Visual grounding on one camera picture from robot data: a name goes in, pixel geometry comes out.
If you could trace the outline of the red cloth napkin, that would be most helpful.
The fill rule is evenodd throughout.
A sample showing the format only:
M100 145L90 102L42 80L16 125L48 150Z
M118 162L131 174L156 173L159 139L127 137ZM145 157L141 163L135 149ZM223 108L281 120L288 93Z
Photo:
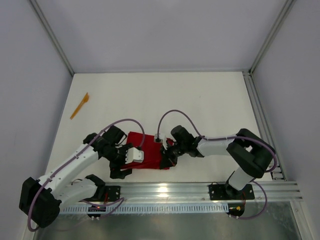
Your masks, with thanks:
M138 147L142 141L143 134L138 132L129 132L127 137L127 144L133 144L134 147ZM155 170L169 170L172 167L171 163L169 166L162 167L162 155L161 155L162 144L160 142L154 142L154 136L145 135L145 139L141 150L144 152L144 160L142 163L132 162L123 165L120 169L155 169Z

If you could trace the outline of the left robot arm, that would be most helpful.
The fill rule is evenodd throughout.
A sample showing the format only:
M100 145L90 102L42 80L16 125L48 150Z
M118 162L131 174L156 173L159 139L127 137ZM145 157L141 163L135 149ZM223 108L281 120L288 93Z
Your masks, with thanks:
M114 165L124 165L133 160L136 148L131 144L119 146L124 132L111 126L100 135L89 134L80 147L62 164L49 173L34 179L29 177L22 184L19 209L27 215L27 224L31 232L48 227L60 211L76 202L86 199L99 199L105 182L94 174L84 180L71 184L80 172L101 158Z

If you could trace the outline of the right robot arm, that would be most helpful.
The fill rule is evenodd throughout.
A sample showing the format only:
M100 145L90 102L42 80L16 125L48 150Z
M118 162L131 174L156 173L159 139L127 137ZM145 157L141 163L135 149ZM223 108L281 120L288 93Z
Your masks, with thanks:
M245 195L250 182L262 178L271 162L277 163L275 149L246 128L233 136L207 138L195 137L178 125L171 130L171 135L173 143L162 141L161 169L174 167L178 158L185 154L193 158L230 155L238 164L238 169L225 184L213 190L218 199L239 200Z

